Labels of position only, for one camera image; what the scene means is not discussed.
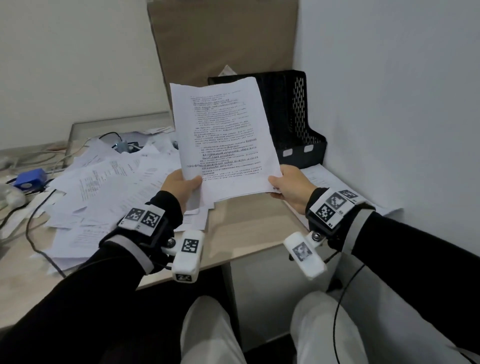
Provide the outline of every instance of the leg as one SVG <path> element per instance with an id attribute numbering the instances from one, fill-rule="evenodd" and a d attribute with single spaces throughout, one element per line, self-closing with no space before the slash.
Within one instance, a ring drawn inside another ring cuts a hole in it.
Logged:
<path id="1" fill-rule="evenodd" d="M 297 363 L 337 363 L 333 347 L 333 319 L 337 301 L 326 293 L 307 294 L 295 307 L 290 333 L 297 349 Z M 357 326 L 343 307 L 336 318 L 336 350 L 341 364 L 367 364 Z"/>
<path id="2" fill-rule="evenodd" d="M 246 364 L 230 317 L 212 297 L 197 298 L 188 310 L 180 346 L 181 364 Z"/>

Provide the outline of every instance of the blue object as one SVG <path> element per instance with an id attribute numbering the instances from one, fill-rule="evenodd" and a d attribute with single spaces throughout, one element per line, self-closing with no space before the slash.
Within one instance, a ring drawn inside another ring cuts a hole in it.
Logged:
<path id="1" fill-rule="evenodd" d="M 36 190 L 47 182 L 47 174 L 41 168 L 20 173 L 13 185 L 22 191 Z"/>

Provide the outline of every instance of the wooden desk surface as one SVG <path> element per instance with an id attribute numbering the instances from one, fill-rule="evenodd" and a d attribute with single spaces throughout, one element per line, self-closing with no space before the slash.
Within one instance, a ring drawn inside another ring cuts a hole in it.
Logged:
<path id="1" fill-rule="evenodd" d="M 32 221 L 32 227 L 47 219 L 43 214 Z M 13 234 L 24 232 L 25 224 L 26 220 Z M 37 248 L 49 248 L 55 230 L 44 226 L 31 230 Z M 295 231 L 306 229 L 282 201 L 268 194 L 218 202 L 208 215 L 202 268 L 282 244 Z M 48 262 L 42 257 L 31 257 L 32 254 L 24 234 L 5 246 L 0 245 L 0 329 L 15 324 L 61 280 L 58 274 L 47 275 Z M 163 270 L 144 277 L 140 287 L 169 279 L 171 271 Z"/>

